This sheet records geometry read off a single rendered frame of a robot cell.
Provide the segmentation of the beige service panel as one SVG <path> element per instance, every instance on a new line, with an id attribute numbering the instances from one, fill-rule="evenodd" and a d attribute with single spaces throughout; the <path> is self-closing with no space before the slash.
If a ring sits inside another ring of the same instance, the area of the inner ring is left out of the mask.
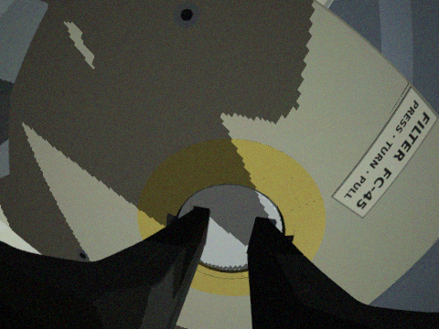
<path id="1" fill-rule="evenodd" d="M 106 259 L 208 186 L 370 304 L 439 239 L 439 116 L 317 0 L 45 0 L 11 91 L 0 220 Z"/>

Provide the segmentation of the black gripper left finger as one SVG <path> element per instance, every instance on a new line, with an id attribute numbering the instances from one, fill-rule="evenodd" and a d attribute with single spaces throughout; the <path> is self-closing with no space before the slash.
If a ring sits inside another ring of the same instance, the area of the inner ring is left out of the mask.
<path id="1" fill-rule="evenodd" d="M 95 262 L 0 240 L 0 301 L 48 329 L 175 329 L 208 225 L 209 208 L 197 207 Z"/>

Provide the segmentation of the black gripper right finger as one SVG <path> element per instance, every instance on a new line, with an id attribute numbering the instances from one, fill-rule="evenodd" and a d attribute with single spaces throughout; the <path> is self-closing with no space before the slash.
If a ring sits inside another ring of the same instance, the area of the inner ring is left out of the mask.
<path id="1" fill-rule="evenodd" d="M 367 306 L 256 217 L 248 249 L 252 329 L 439 329 L 439 312 Z"/>

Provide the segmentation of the grey cylinder with slot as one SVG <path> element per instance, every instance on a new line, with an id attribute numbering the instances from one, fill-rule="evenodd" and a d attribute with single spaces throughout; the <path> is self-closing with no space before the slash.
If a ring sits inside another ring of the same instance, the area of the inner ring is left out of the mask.
<path id="1" fill-rule="evenodd" d="M 197 191 L 179 211 L 179 218 L 197 207 L 209 208 L 209 225 L 200 262 L 217 270 L 248 268 L 248 249 L 256 217 L 270 219 L 282 231 L 277 204 L 256 189 L 219 184 Z"/>

